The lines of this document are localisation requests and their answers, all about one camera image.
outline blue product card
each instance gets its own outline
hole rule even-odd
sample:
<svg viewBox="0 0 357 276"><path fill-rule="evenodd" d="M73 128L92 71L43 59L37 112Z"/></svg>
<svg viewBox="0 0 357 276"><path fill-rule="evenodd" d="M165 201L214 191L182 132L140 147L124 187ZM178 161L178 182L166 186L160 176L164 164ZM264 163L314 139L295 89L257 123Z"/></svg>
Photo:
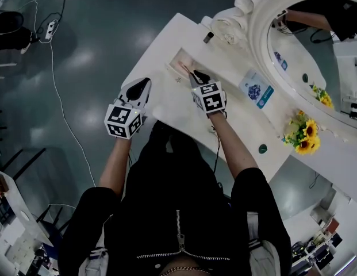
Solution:
<svg viewBox="0 0 357 276"><path fill-rule="evenodd" d="M255 70L249 70L239 88L256 103L258 108L263 108L274 89L266 83L266 80Z"/></svg>
<svg viewBox="0 0 357 276"><path fill-rule="evenodd" d="M277 61L281 64L281 67L286 70L288 68L288 63L284 60L284 58L278 53L274 52Z"/></svg>

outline white mirror frame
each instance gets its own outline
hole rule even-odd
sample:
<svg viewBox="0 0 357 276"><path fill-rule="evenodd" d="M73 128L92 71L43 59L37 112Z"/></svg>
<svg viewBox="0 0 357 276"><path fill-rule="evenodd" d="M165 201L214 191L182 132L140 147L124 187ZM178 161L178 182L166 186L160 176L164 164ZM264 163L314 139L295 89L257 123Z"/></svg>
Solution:
<svg viewBox="0 0 357 276"><path fill-rule="evenodd" d="M269 53L269 50L272 50L271 44L268 42L270 25L278 13L301 1L304 0L262 0L255 8L249 23L250 50L261 72L284 97L295 103L297 108L339 135L346 138L357 138L357 121L323 105L307 93L300 84L293 81L281 68L278 69L273 64L273 62L276 64L278 62L274 53Z"/></svg>

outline fiducial marker cube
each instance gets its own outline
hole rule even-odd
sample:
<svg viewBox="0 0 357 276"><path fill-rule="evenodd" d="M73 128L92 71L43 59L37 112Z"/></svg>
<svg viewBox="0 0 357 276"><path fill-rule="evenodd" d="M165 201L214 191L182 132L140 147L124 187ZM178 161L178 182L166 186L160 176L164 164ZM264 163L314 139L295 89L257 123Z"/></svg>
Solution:
<svg viewBox="0 0 357 276"><path fill-rule="evenodd" d="M225 99L220 82L214 82L192 89L196 105L205 113L225 109Z"/></svg>
<svg viewBox="0 0 357 276"><path fill-rule="evenodd" d="M126 108L121 105L110 104L104 118L104 124L109 135L123 139L131 139L133 134L135 134L143 124L141 111Z"/></svg>

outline black jacket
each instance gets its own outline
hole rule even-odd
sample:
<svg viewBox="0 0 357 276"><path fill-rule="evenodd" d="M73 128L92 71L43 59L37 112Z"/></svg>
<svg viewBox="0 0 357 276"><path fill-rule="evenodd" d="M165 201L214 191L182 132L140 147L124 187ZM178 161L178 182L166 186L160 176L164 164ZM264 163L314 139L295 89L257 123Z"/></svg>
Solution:
<svg viewBox="0 0 357 276"><path fill-rule="evenodd" d="M169 157L161 164L161 168L134 164L122 201L101 187L82 195L60 248L62 276L78 275L111 214L105 226L108 275L159 275L180 251L178 214L184 249L200 266L212 269L213 275L250 275L247 211L259 213L259 236L277 248L282 275L288 275L290 239L259 169L238 175L230 205L204 161L190 172Z"/></svg>

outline sleeve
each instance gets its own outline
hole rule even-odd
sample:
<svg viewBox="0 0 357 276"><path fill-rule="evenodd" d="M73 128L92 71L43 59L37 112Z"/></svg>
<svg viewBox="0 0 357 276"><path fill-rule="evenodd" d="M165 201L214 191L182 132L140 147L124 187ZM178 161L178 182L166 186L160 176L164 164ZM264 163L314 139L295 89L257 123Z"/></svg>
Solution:
<svg viewBox="0 0 357 276"><path fill-rule="evenodd" d="M80 265L95 249L103 223L120 201L109 188L95 187L84 192L60 244L60 275L78 275Z"/></svg>
<svg viewBox="0 0 357 276"><path fill-rule="evenodd" d="M247 168L235 179L232 189L232 208L237 223L245 224L247 234L247 212L257 212L259 219L259 239L266 240L277 249L281 261L281 274L289 275L291 268L291 245L286 228L274 196L265 176L258 168Z"/></svg>
<svg viewBox="0 0 357 276"><path fill-rule="evenodd" d="M343 41L357 33L357 4L343 5L336 3L325 18L340 41Z"/></svg>

